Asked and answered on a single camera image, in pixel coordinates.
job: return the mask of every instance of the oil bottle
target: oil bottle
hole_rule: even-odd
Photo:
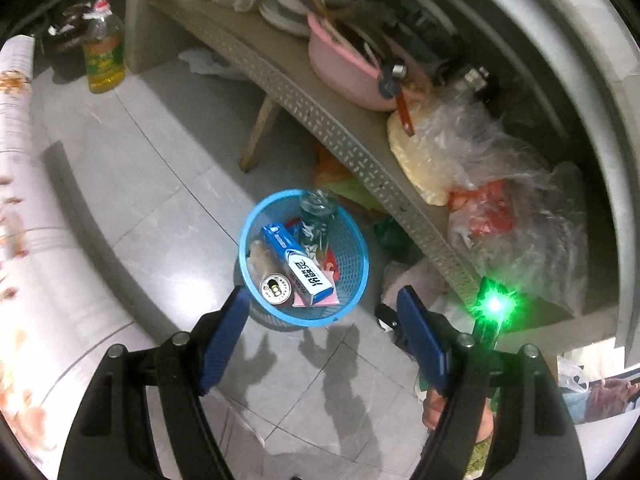
[[[107,0],[96,0],[83,45],[89,90],[99,94],[124,79],[124,24],[111,11]]]

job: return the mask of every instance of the basket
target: basket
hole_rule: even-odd
[[[251,242],[261,238],[260,229],[272,222],[286,224],[300,216],[301,189],[287,189],[274,193],[260,202],[244,222],[240,234],[238,261],[242,279],[255,302],[262,307],[254,312],[263,321],[275,328],[287,329],[291,326],[324,326],[337,321],[358,303],[369,275],[367,245],[351,216],[338,208],[338,214],[329,228],[329,247],[334,252],[340,280],[335,284],[340,304],[332,306],[273,306],[258,291],[249,274],[246,258]]]

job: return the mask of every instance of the green label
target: green label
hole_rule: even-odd
[[[124,63],[123,43],[120,38],[112,37],[97,44],[85,45],[84,58],[89,75],[110,72]]]

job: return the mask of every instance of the blue and white box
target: blue and white box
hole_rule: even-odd
[[[334,286],[318,266],[279,222],[265,225],[262,235],[273,254],[279,259],[294,283],[302,301],[313,305],[334,291]]]

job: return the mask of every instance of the metal bolt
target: metal bolt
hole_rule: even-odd
[[[185,346],[189,342],[189,332],[178,332],[175,333],[171,342],[176,346]]]
[[[524,355],[531,357],[532,359],[535,359],[540,355],[540,350],[531,344],[524,345],[522,347],[522,351],[524,352]]]
[[[471,334],[461,333],[458,335],[458,344],[462,348],[471,348],[476,344],[476,340]]]
[[[107,350],[107,355],[109,357],[120,357],[124,353],[124,346],[121,344],[111,345]]]

